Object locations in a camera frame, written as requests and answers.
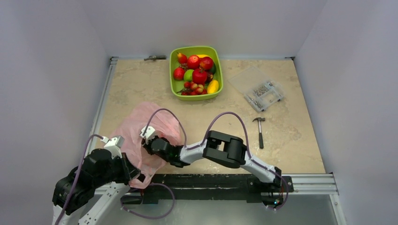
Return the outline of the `pink plastic bag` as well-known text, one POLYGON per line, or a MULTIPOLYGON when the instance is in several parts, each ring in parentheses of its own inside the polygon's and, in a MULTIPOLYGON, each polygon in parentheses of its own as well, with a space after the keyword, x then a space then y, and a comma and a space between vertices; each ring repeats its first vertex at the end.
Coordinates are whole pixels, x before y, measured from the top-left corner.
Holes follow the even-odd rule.
MULTIPOLYGON (((132 188, 145 189, 156 172, 166 165, 166 161, 157 155, 150 155, 142 147, 141 130, 147 125, 151 115, 160 109, 155 103, 143 102, 136 106, 111 136, 122 136, 124 143, 121 152, 126 153, 128 160, 145 176, 144 181, 130 180, 132 188)), ((153 127, 160 137, 165 137, 172 145, 181 145, 184 142, 177 119, 171 113, 162 110, 151 119, 153 127)))

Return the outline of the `fake cherry bunch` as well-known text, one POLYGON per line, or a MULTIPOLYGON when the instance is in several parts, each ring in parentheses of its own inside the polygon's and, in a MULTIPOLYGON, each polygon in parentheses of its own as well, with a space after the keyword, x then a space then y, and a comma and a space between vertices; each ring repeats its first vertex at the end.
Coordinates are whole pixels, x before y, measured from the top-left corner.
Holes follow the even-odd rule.
POLYGON ((180 95, 205 95, 207 90, 203 84, 197 84, 194 82, 184 82, 184 87, 177 92, 180 95))

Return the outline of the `green fake apple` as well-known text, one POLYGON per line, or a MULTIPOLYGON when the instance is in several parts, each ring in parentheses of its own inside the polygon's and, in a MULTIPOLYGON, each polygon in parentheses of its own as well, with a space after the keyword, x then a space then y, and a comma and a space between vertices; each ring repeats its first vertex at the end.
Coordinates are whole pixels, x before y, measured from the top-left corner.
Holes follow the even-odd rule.
POLYGON ((192 75, 193 75, 194 70, 193 69, 188 69, 184 73, 184 78, 183 80, 185 82, 192 82, 192 75))

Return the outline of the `red fake bell pepper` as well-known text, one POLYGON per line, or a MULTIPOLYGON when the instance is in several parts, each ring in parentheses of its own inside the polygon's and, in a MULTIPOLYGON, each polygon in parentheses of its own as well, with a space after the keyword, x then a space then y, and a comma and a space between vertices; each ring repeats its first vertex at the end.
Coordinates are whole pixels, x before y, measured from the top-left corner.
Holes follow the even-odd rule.
POLYGON ((196 84, 205 84, 207 81, 207 71, 199 68, 195 69, 192 73, 192 81, 196 84))

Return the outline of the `yellow fake lemon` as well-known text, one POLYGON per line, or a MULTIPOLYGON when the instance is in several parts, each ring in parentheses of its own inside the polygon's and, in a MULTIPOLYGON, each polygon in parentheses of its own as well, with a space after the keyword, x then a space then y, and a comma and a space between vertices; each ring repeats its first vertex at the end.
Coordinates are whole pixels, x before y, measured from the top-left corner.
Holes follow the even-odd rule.
POLYGON ((207 94, 214 94, 219 90, 219 82, 217 80, 212 80, 207 87, 207 94))

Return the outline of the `red fake pomegranate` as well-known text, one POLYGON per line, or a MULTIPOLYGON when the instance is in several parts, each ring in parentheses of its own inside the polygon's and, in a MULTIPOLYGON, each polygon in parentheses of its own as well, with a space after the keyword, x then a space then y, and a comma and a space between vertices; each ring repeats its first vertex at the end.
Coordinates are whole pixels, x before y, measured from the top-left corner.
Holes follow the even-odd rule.
POLYGON ((203 57, 200 59, 199 68, 201 71, 209 71, 213 68, 214 61, 211 57, 203 57))

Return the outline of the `red fake apple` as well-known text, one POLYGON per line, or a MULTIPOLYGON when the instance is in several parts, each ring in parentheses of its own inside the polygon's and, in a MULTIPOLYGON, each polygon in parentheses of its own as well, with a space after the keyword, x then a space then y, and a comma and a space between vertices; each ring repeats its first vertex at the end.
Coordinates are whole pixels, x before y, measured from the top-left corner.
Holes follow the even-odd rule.
POLYGON ((200 67, 201 58, 198 55, 191 55, 187 58, 187 68, 188 69, 197 69, 200 67))

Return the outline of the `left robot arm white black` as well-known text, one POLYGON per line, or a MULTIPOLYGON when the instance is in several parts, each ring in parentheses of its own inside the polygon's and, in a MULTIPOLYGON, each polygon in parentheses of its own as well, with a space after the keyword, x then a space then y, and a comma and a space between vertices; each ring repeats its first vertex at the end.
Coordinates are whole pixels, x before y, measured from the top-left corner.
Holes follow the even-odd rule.
POLYGON ((94 149, 88 154, 81 167, 73 168, 59 180, 54 189, 54 225, 67 224, 77 218, 95 190, 108 183, 121 184, 129 192, 139 188, 146 176, 127 159, 127 155, 112 157, 106 149, 94 149))

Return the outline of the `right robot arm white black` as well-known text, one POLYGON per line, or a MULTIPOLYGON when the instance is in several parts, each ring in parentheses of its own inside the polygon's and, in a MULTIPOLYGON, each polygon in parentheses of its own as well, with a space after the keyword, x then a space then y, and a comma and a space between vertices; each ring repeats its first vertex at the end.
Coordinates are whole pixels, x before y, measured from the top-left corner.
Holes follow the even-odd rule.
POLYGON ((276 190, 282 184, 281 170, 254 155, 250 156, 243 139, 236 136, 210 131, 203 144, 196 143, 186 147, 172 145, 166 138, 159 137, 152 127, 143 128, 140 137, 142 146, 150 155, 157 155, 178 168, 205 158, 227 168, 248 171, 270 191, 276 190))

